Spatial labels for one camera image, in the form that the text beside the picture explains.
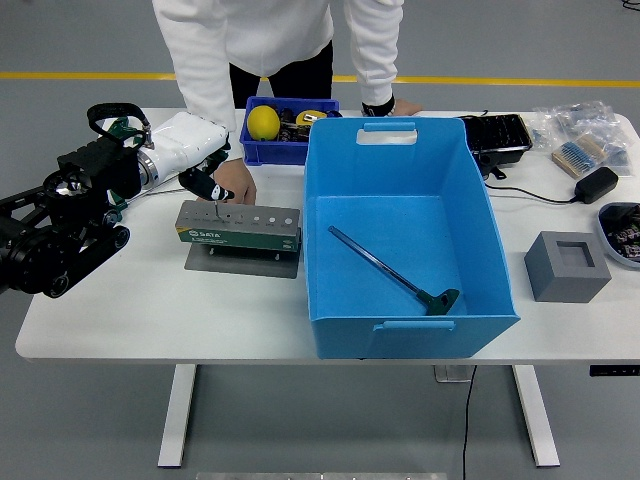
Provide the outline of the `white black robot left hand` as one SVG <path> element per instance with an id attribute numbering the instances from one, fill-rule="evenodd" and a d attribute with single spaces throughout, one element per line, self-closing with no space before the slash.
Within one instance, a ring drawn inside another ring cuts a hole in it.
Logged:
<path id="1" fill-rule="evenodd" d="M 143 190 L 158 187 L 177 176 L 180 185 L 207 201 L 229 200 L 235 194 L 212 178 L 208 158 L 227 146 L 224 127 L 196 115 L 179 112 L 157 127 L 138 150 L 140 180 Z"/>

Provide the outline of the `person's right hand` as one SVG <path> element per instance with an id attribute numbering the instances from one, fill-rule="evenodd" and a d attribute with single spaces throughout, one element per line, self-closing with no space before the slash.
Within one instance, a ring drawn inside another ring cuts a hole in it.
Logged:
<path id="1" fill-rule="evenodd" d="M 226 160 L 214 171 L 213 178 L 217 184 L 234 196 L 228 198 L 231 204 L 254 205 L 257 188 L 251 172 L 241 158 Z"/>

